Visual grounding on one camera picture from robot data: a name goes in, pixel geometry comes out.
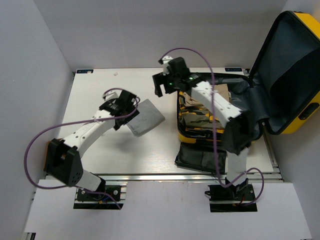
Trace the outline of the grey cloth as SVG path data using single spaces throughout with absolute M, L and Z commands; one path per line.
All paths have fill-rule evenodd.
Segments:
M 139 103 L 137 111 L 139 114 L 126 124 L 135 137 L 146 134 L 165 120 L 163 114 L 149 99 Z

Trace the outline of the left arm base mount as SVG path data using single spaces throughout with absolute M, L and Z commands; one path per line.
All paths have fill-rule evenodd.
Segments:
M 120 210 L 126 199 L 126 190 L 126 184 L 116 182 L 106 183 L 105 194 L 90 193 L 84 188 L 78 188 L 73 208 L 75 210 Z

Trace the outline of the beige garment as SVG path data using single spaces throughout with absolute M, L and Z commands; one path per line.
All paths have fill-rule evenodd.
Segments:
M 214 87 L 214 90 L 218 92 L 228 102 L 231 101 L 231 94 L 229 92 L 227 84 L 216 85 Z M 192 98 L 186 92 L 182 92 L 182 91 L 179 93 L 179 104 L 184 107 L 199 107 L 199 108 L 204 107 L 204 105 L 201 102 Z

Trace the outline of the brown fleece towel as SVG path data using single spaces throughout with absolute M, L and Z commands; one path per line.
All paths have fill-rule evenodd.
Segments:
M 50 163 L 49 149 L 50 149 L 50 141 L 47 142 L 46 150 L 45 150 L 45 159 L 44 159 L 44 168 L 43 168 L 43 171 L 45 173 L 48 171 L 48 166 Z

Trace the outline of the camouflage orange green garment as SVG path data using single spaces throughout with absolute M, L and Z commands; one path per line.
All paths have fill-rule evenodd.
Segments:
M 213 132 L 213 115 L 202 103 L 180 91 L 177 98 L 178 125 L 186 134 L 205 135 Z M 224 128 L 217 118 L 215 128 L 218 134 Z

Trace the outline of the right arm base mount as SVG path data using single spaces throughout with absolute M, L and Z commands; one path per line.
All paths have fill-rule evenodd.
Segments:
M 236 195 L 221 185 L 209 185 L 204 194 L 209 198 L 211 213 L 245 213 L 257 212 L 257 204 L 248 203 L 256 199 L 254 188 L 249 184 Z

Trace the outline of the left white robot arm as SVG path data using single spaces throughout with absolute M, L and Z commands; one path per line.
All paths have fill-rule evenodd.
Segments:
M 90 196 L 99 200 L 105 196 L 106 182 L 99 176 L 84 170 L 82 157 L 89 147 L 106 131 L 118 130 L 139 114 L 139 97 L 122 90 L 113 90 L 103 95 L 104 103 L 92 116 L 72 134 L 54 138 L 48 143 L 44 171 L 68 187 L 88 190 Z

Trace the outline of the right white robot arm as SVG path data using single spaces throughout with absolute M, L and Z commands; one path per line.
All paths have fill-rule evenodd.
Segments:
M 221 137 L 222 147 L 226 150 L 228 170 L 225 178 L 226 195 L 236 200 L 244 193 L 248 183 L 246 174 L 247 156 L 252 143 L 252 112 L 243 111 L 228 102 L 214 89 L 214 81 L 208 81 L 201 73 L 192 73 L 182 57 L 164 56 L 159 60 L 163 71 L 153 75 L 155 94 L 162 97 L 161 86 L 165 93 L 185 92 L 200 102 L 219 121 L 224 132 Z

